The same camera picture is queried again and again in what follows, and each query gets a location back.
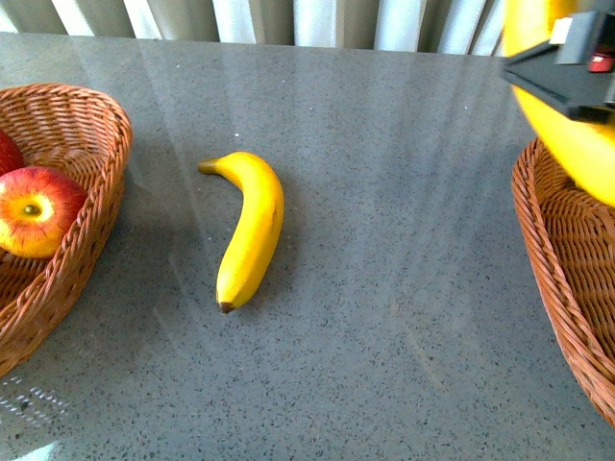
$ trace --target white curtain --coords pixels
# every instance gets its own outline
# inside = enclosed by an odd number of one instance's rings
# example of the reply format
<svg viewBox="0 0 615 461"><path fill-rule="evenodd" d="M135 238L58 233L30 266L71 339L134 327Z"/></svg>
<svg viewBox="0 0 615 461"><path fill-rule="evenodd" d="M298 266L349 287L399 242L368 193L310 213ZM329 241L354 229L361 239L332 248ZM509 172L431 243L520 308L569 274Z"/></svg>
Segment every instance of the white curtain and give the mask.
<svg viewBox="0 0 615 461"><path fill-rule="evenodd" d="M1 32L496 55L504 0L0 0Z"/></svg>

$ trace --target banana stem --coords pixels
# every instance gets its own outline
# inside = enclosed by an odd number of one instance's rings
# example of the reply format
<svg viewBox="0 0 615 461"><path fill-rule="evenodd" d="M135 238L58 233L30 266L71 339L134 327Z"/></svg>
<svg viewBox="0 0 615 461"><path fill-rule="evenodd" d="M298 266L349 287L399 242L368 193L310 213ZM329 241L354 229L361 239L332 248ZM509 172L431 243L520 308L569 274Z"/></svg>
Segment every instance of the banana stem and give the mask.
<svg viewBox="0 0 615 461"><path fill-rule="evenodd" d="M206 158L199 162L199 171L206 175L211 175L216 172L215 163L218 161L217 158Z"/></svg>

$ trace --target apple stem cavity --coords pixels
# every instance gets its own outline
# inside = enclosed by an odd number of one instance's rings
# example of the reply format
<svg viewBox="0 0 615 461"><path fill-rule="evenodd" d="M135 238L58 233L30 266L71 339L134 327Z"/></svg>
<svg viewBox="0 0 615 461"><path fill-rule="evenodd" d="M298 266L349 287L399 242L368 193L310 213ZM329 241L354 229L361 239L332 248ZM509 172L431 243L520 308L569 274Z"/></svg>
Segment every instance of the apple stem cavity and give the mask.
<svg viewBox="0 0 615 461"><path fill-rule="evenodd" d="M40 206L26 205L23 208L23 212L26 214L33 215L33 216L39 216L42 210L40 209Z"/></svg>

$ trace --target gray countertop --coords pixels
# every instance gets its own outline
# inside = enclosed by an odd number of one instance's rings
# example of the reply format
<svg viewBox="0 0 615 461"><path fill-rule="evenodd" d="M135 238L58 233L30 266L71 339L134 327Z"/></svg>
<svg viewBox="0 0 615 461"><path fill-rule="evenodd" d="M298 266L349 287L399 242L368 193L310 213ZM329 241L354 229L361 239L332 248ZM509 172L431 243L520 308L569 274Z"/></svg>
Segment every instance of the gray countertop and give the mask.
<svg viewBox="0 0 615 461"><path fill-rule="evenodd" d="M86 290L0 377L0 459L613 459L531 273L510 174L534 134L499 60L10 34L0 56L0 86L105 91L135 130ZM223 316L241 194L196 165L237 150L286 217Z"/></svg>

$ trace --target yellow object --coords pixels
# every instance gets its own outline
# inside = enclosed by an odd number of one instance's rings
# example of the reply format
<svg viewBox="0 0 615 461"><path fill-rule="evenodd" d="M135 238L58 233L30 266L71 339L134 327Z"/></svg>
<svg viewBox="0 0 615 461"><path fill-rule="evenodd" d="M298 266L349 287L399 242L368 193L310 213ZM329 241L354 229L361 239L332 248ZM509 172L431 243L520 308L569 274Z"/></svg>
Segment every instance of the yellow object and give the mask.
<svg viewBox="0 0 615 461"><path fill-rule="evenodd" d="M243 193L241 216L216 282L216 300L227 314L250 301L262 282L280 238L284 195L271 166L248 152L205 159L199 171L220 175Z"/></svg>
<svg viewBox="0 0 615 461"><path fill-rule="evenodd" d="M578 10L575 0L507 0L504 53L512 56L549 40L557 19ZM605 125L570 120L514 86L526 118L577 185L615 206L615 116Z"/></svg>

